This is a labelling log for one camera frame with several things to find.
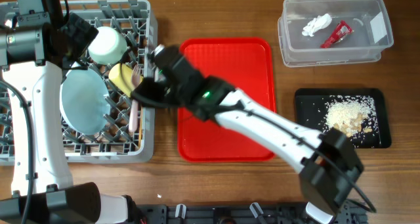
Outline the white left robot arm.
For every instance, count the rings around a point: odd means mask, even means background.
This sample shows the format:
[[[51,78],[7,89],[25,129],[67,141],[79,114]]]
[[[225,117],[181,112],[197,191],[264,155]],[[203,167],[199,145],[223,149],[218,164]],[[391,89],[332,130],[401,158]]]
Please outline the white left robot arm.
[[[12,196],[1,201],[8,223],[144,223],[129,196],[75,185],[65,157],[59,109],[66,61],[97,36],[67,0],[17,0],[17,27],[1,28],[1,86],[14,132]]]

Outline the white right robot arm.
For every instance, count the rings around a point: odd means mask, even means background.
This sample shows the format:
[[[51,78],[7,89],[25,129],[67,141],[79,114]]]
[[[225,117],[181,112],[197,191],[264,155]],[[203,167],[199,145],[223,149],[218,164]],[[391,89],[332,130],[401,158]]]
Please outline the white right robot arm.
[[[131,93],[141,105],[185,108],[195,118],[242,134],[287,162],[299,175],[306,214],[331,223],[364,171],[354,145],[339,130],[322,133],[291,122],[215,76],[205,77],[178,47],[157,46],[148,60],[163,81],[145,79]]]

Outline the wooden chopstick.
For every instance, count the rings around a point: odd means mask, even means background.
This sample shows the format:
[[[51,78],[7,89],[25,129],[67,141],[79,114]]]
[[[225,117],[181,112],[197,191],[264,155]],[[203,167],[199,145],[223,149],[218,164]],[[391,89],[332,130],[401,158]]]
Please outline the wooden chopstick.
[[[140,107],[140,111],[138,115],[138,148],[139,150],[142,148],[142,138],[143,138],[142,117],[143,117],[143,107]]]

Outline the red snack wrapper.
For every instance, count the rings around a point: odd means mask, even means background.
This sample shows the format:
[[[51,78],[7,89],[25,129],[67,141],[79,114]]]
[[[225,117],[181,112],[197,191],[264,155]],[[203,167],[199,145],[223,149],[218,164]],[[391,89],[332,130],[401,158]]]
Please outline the red snack wrapper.
[[[342,41],[353,29],[344,21],[340,21],[332,34],[320,45],[321,48],[330,48],[333,44]]]

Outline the rice and peanut scraps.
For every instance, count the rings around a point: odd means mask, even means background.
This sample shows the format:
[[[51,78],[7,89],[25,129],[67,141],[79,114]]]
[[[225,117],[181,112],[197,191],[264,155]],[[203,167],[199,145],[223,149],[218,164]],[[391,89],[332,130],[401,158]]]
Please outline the rice and peanut scraps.
[[[371,96],[331,96],[325,103],[322,131],[337,129],[350,139],[364,139],[379,131],[375,101]]]

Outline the white plastic fork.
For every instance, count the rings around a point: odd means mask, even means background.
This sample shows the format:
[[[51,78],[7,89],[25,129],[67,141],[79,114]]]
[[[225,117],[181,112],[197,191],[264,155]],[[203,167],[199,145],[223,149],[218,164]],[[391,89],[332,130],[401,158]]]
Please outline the white plastic fork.
[[[132,84],[137,87],[141,82],[140,66],[136,65],[133,68],[131,76]],[[138,126],[138,102],[136,100],[132,101],[131,113],[129,116],[129,131],[134,133]]]

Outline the yellow plastic cup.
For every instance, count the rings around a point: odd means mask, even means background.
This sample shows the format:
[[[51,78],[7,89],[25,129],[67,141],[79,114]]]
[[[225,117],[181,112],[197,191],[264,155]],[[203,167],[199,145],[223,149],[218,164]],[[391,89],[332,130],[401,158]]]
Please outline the yellow plastic cup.
[[[134,91],[143,80],[138,65],[132,69],[123,63],[118,63],[113,66],[108,77],[109,80],[128,97],[131,97],[131,92]]]

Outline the white napkin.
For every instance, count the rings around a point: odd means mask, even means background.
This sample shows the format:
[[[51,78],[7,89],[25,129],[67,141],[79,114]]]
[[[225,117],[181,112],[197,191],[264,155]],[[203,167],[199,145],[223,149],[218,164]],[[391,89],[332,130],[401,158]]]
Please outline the white napkin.
[[[325,13],[322,16],[317,16],[303,28],[302,35],[313,37],[317,31],[327,28],[331,22],[332,17],[328,13]]]

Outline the light blue plate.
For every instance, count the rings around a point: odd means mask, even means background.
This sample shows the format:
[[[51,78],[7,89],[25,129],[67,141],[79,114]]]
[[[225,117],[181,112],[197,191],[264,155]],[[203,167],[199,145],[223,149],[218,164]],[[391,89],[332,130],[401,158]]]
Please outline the light blue plate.
[[[94,70],[71,70],[60,86],[60,112],[74,130],[94,135],[107,123],[111,106],[106,101],[108,88]]]

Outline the green plastic bowl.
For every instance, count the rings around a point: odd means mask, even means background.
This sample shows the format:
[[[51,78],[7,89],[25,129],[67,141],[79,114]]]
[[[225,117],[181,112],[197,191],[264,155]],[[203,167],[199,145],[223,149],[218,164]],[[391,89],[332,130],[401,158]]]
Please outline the green plastic bowl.
[[[128,48],[124,36],[107,26],[101,26],[97,30],[97,36],[88,47],[90,58],[103,65],[119,62]]]

